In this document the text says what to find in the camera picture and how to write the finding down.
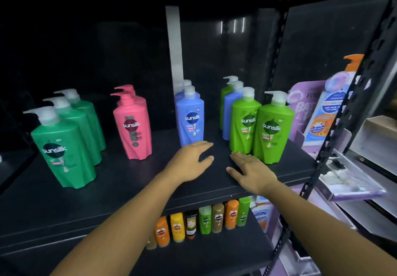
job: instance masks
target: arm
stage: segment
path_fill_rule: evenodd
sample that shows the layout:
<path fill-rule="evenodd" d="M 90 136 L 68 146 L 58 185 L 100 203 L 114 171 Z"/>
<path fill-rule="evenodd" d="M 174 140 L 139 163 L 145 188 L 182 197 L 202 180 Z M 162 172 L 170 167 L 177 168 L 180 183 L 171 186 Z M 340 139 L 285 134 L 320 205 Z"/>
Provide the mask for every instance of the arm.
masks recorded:
<path fill-rule="evenodd" d="M 395 275 L 397 260 L 280 183 L 259 159 L 241 153 L 231 158 L 244 175 L 231 167 L 227 172 L 277 207 L 324 275 Z"/>
<path fill-rule="evenodd" d="M 164 171 L 88 234 L 51 275 L 128 275 L 175 189 L 182 182 L 194 180 L 211 165 L 213 156 L 201 162 L 199 156 L 212 145 L 200 141 L 181 148 Z"/>

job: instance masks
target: blue shampoo bottle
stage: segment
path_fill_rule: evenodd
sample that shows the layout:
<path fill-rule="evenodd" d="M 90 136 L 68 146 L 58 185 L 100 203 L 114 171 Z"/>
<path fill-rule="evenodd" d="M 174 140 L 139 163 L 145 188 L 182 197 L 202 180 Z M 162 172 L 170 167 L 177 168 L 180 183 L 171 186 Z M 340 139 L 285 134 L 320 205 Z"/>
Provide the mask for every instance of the blue shampoo bottle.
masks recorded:
<path fill-rule="evenodd" d="M 231 109 L 233 103 L 243 97 L 244 83 L 242 81 L 232 82 L 234 85 L 233 92 L 225 96 L 224 101 L 224 124 L 222 129 L 223 139 L 230 140 L 230 123 L 231 123 Z"/>
<path fill-rule="evenodd" d="M 191 86 L 192 81 L 190 79 L 184 79 L 182 83 L 182 91 L 175 94 L 175 103 L 179 102 L 181 99 L 185 98 L 185 87 Z M 196 92 L 195 98 L 200 98 L 200 94 Z"/>
<path fill-rule="evenodd" d="M 195 96 L 195 88 L 185 86 L 185 97 L 176 103 L 181 147 L 204 139 L 204 101 Z"/>

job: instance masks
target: hand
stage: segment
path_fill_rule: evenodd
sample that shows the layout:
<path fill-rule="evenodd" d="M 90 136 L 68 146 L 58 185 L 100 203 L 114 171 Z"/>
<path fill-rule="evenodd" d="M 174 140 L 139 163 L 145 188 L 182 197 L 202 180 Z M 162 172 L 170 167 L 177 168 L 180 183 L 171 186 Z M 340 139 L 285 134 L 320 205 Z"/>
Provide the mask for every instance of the hand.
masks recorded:
<path fill-rule="evenodd" d="M 167 164 L 163 173 L 174 178 L 177 184 L 196 179 L 212 164 L 214 156 L 208 156 L 199 162 L 201 153 L 208 150 L 214 144 L 212 142 L 198 141 L 185 145 L 176 152 Z"/>
<path fill-rule="evenodd" d="M 247 191 L 267 198 L 274 184 L 279 183 L 275 174 L 258 158 L 242 153 L 231 153 L 230 158 L 242 170 L 243 174 L 234 168 L 226 171 Z"/>

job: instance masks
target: small green bottle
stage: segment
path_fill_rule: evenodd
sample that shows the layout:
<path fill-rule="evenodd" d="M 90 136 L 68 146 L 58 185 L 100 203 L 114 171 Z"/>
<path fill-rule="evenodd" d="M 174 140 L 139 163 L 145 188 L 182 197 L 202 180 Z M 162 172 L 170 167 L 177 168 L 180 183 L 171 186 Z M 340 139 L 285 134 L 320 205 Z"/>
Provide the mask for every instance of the small green bottle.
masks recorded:
<path fill-rule="evenodd" d="M 199 220 L 200 220 L 200 232 L 201 234 L 211 233 L 211 206 L 204 206 L 198 209 Z"/>
<path fill-rule="evenodd" d="M 244 87 L 243 98 L 231 109 L 230 150 L 248 154 L 254 141 L 255 123 L 261 104 L 254 100 L 255 89 Z"/>
<path fill-rule="evenodd" d="M 81 109 L 87 114 L 91 128 L 94 131 L 95 137 L 97 139 L 99 150 L 103 151 L 106 148 L 105 138 L 103 137 L 102 128 L 100 127 L 97 113 L 95 113 L 94 104 L 86 100 L 81 100 L 76 89 L 59 90 L 55 91 L 54 93 L 64 94 L 69 103 L 72 105 L 73 109 Z"/>
<path fill-rule="evenodd" d="M 81 188 L 95 179 L 94 165 L 79 126 L 60 120 L 52 106 L 32 109 L 41 125 L 31 135 L 62 187 Z"/>
<path fill-rule="evenodd" d="M 91 128 L 91 124 L 88 120 L 87 114 L 82 110 L 72 109 L 70 103 L 64 96 L 50 97 L 43 100 L 48 100 L 52 102 L 54 104 L 54 108 L 57 114 L 62 119 L 74 121 L 79 125 L 79 129 L 83 136 L 85 145 L 87 146 L 88 152 L 91 156 L 92 163 L 94 165 L 99 164 L 102 161 L 102 157 L 100 155 L 98 142 L 95 137 L 94 131 Z"/>
<path fill-rule="evenodd" d="M 295 112 L 285 106 L 287 94 L 283 91 L 265 92 L 273 94 L 271 103 L 259 108 L 256 122 L 253 154 L 266 164 L 281 159 Z"/>
<path fill-rule="evenodd" d="M 225 76 L 224 79 L 229 79 L 227 82 L 227 87 L 221 90 L 221 109 L 220 109 L 220 121 L 219 127 L 221 131 L 223 131 L 223 110 L 224 110 L 224 103 L 225 103 L 225 96 L 233 92 L 233 82 L 238 81 L 239 77 L 235 75 Z"/>
<path fill-rule="evenodd" d="M 239 198 L 239 211 L 237 212 L 237 226 L 244 226 L 247 222 L 249 212 L 249 205 L 251 204 L 251 197 Z"/>

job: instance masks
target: pink pump cap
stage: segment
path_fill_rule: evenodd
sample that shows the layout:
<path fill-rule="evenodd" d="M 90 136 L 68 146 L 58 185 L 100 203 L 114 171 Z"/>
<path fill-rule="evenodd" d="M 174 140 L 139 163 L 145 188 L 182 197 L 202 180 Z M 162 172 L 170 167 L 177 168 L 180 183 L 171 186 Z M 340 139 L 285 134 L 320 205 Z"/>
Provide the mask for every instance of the pink pump cap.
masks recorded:
<path fill-rule="evenodd" d="M 115 89 L 122 89 L 123 91 L 127 91 L 129 92 L 132 96 L 135 96 L 135 90 L 134 90 L 134 86 L 132 85 L 123 85 L 120 87 L 116 87 Z"/>
<path fill-rule="evenodd" d="M 120 100 L 123 106 L 128 107 L 134 104 L 134 99 L 132 98 L 131 93 L 128 91 L 116 92 L 116 93 L 112 93 L 111 95 L 120 96 Z"/>

